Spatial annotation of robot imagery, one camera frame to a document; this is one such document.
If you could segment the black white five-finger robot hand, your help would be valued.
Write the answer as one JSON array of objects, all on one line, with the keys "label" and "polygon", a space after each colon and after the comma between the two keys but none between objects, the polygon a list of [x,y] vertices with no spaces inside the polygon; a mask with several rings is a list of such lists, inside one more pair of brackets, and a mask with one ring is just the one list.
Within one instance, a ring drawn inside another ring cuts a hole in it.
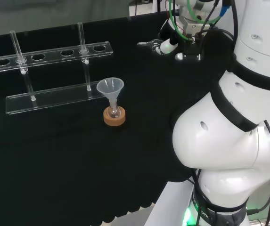
[{"label": "black white five-finger robot hand", "polygon": [[198,62],[203,56],[203,41],[210,29],[210,25],[203,27],[202,23],[176,17],[175,30],[171,19],[167,19],[159,32],[160,40],[156,40],[156,45],[152,50],[159,55],[174,55],[178,61]]}]

